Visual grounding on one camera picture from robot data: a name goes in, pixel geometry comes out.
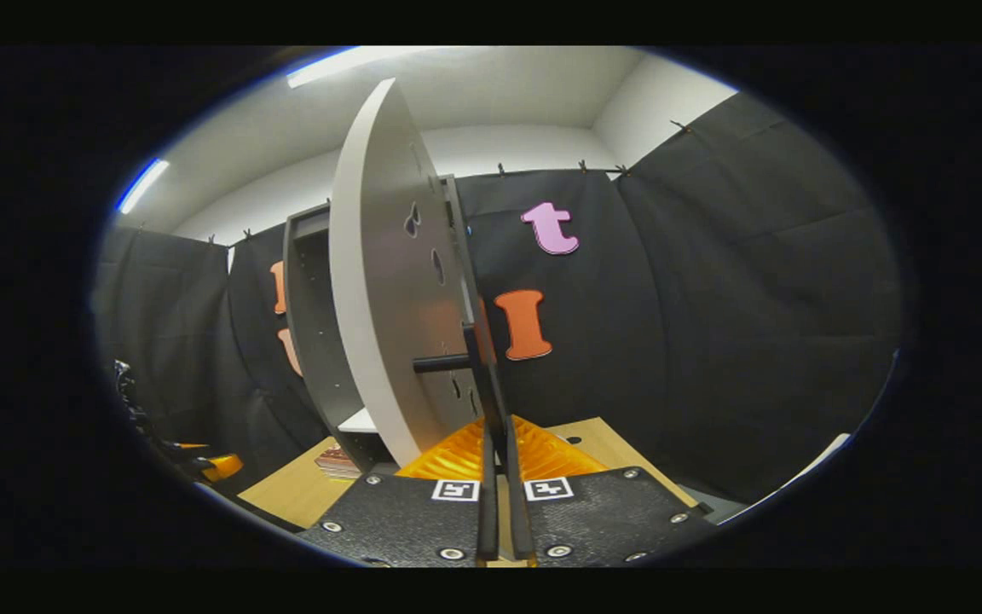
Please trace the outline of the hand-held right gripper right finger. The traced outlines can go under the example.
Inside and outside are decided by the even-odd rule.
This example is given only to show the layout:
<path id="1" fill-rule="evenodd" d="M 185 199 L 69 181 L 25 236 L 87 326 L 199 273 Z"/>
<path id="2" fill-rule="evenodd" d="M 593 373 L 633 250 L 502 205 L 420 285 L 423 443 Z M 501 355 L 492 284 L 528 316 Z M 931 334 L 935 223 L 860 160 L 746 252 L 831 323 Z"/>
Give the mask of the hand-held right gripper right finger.
<path id="1" fill-rule="evenodd" d="M 599 417 L 511 420 L 505 558 L 514 566 L 643 566 L 713 535 L 708 509 Z"/>

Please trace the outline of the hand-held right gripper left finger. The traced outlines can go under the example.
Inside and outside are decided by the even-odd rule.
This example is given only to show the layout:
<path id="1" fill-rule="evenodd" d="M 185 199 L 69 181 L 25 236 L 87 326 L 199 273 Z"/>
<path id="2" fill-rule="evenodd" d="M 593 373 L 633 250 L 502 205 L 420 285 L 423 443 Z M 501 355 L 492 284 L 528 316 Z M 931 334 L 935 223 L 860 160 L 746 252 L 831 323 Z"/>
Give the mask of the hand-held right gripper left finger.
<path id="1" fill-rule="evenodd" d="M 486 422 L 461 427 L 395 474 L 356 479 L 299 537 L 363 566 L 486 566 L 500 554 Z"/>

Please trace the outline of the grey cabinet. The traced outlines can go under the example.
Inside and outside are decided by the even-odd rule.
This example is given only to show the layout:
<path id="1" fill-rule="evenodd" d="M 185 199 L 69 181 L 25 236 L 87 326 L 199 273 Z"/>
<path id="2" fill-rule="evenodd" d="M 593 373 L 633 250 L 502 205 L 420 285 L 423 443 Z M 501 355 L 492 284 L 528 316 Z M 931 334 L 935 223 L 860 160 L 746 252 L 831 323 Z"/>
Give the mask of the grey cabinet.
<path id="1" fill-rule="evenodd" d="M 410 459 L 397 460 L 379 434 L 357 389 L 332 296 L 330 206 L 319 205 L 288 218 L 284 234 L 284 297 L 290 346 L 303 370 L 313 405 L 355 472 L 393 474 Z M 422 385 L 422 408 L 436 417 L 434 444 L 484 419 L 483 388 L 471 367 L 412 372 Z"/>

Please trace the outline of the light grey cabinet door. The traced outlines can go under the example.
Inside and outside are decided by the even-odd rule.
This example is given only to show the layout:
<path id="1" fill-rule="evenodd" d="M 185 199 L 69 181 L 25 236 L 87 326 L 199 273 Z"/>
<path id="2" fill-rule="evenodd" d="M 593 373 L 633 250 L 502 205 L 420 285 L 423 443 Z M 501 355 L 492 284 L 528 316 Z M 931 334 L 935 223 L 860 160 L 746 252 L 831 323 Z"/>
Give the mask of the light grey cabinet door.
<path id="1" fill-rule="evenodd" d="M 352 377 L 398 466 L 476 420 L 502 424 L 467 215 L 397 78 L 375 85 L 340 150 L 330 267 Z"/>

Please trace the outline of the stack of books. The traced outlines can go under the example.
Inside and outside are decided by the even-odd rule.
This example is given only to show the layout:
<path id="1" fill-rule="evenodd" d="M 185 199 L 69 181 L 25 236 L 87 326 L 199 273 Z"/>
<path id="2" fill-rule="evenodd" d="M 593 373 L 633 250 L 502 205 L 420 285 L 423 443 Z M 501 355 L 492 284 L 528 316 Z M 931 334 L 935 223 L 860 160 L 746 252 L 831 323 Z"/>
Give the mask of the stack of books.
<path id="1" fill-rule="evenodd" d="M 335 481 L 351 481 L 363 474 L 338 443 L 333 443 L 332 446 L 324 449 L 313 462 L 325 478 Z"/>

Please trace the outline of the white panel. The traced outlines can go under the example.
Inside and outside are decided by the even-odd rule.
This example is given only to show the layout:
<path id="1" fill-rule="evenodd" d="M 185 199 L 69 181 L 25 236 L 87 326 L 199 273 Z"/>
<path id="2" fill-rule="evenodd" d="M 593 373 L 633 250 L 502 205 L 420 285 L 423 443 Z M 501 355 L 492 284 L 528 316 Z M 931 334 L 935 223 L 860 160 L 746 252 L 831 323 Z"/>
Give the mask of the white panel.
<path id="1" fill-rule="evenodd" d="M 796 473 L 794 477 L 788 479 L 788 481 L 784 482 L 783 485 L 778 487 L 778 489 L 773 490 L 767 496 L 760 498 L 760 500 L 756 501 L 755 504 L 749 505 L 743 508 L 742 510 L 740 510 L 740 512 L 733 513 L 731 516 L 722 519 L 721 521 L 718 522 L 719 527 L 721 527 L 721 525 L 729 524 L 729 522 L 732 522 L 734 519 L 743 516 L 743 514 L 752 512 L 753 509 L 763 505 L 764 502 L 767 502 L 769 501 L 769 499 L 777 497 L 781 492 L 783 492 L 783 490 L 787 489 L 787 487 L 798 482 L 799 479 L 802 479 L 803 477 L 806 477 L 807 474 L 814 472 L 816 470 L 816 467 L 821 466 L 821 464 L 823 464 L 826 461 L 829 461 L 829 459 L 831 457 L 834 457 L 834 455 L 837 454 L 839 450 L 842 450 L 842 448 L 846 446 L 846 442 L 848 442 L 850 436 L 851 436 L 850 432 L 843 432 L 843 434 L 839 434 L 835 436 L 833 442 L 831 442 L 829 446 L 827 446 L 821 452 L 821 454 L 819 454 L 813 461 L 806 464 L 806 466 L 804 466 L 803 469 L 799 471 L 799 473 Z"/>

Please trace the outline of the black backdrop cloth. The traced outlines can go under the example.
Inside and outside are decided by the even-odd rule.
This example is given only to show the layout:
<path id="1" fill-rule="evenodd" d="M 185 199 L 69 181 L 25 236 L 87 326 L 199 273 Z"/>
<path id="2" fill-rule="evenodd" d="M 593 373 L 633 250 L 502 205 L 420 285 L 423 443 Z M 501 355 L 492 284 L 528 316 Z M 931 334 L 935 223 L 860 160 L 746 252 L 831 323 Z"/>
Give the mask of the black backdrop cloth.
<path id="1" fill-rule="evenodd" d="M 681 484 L 741 504 L 779 489 L 887 380 L 904 283 L 881 215 L 798 125 L 732 95 L 627 177 L 456 180 L 496 350 L 495 297 L 535 290 L 551 343 L 502 358 L 507 408 L 600 417 Z M 330 434 L 280 341 L 283 229 L 226 247 L 119 227 L 92 298 L 159 435 L 238 455 L 242 484 Z"/>

